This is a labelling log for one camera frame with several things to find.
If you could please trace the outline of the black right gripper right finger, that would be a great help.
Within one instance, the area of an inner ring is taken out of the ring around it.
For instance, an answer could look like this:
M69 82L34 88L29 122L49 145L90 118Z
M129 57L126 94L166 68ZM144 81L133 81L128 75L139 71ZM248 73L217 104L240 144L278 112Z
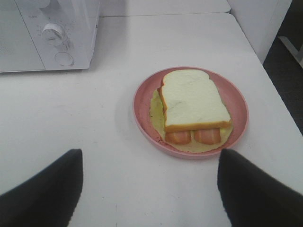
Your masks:
M219 158L217 186L233 227L301 227L303 196L232 149Z

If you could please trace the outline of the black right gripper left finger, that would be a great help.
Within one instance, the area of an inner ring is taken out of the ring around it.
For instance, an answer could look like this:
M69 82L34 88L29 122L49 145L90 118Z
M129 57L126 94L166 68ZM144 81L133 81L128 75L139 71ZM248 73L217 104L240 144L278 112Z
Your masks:
M81 149L71 149L48 167L0 196L2 227L66 227L83 188Z

